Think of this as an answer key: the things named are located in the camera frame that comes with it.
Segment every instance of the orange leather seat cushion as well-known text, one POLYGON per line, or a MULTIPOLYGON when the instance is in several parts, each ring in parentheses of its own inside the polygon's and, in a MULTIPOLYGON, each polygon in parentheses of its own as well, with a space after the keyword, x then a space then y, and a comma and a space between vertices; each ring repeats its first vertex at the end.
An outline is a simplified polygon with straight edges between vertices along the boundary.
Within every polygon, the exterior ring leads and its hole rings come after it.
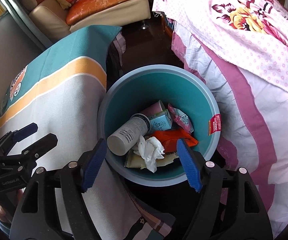
POLYGON ((128 0, 80 0, 72 5, 66 23, 72 25, 94 13, 113 7, 128 0))

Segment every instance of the white and pink fabric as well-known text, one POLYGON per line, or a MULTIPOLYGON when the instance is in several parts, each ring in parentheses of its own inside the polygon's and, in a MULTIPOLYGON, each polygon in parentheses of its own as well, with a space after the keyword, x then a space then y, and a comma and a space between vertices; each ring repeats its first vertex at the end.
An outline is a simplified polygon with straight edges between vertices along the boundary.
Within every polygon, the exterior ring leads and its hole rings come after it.
POLYGON ((245 167, 274 236, 288 224, 288 12, 276 0, 154 0, 175 21, 172 49, 212 91, 218 151, 245 167))

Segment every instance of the pink floral blanket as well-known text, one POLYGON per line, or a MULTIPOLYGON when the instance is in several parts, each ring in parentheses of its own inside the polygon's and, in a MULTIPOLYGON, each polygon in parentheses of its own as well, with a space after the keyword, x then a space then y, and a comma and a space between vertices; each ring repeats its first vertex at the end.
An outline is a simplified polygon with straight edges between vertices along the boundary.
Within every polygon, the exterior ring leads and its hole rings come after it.
POLYGON ((288 92, 288 12, 277 0, 154 0, 220 58, 288 92))

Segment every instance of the sofa leg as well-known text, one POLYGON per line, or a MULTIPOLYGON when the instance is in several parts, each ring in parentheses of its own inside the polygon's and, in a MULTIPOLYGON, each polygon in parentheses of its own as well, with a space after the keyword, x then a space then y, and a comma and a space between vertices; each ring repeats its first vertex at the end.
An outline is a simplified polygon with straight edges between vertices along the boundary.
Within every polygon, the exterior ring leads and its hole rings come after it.
POLYGON ((149 26, 146 24, 146 21, 145 21, 145 20, 142 20, 141 29, 142 29, 142 30, 146 30, 146 29, 148 29, 148 28, 149 28, 149 26))

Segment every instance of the grey wall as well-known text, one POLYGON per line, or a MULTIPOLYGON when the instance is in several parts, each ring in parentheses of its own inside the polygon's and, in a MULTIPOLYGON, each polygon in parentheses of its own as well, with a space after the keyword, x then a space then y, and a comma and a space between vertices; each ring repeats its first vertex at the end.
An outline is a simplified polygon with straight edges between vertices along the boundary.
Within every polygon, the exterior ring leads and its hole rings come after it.
POLYGON ((0 107, 11 81, 41 52, 9 13, 0 17, 0 107))

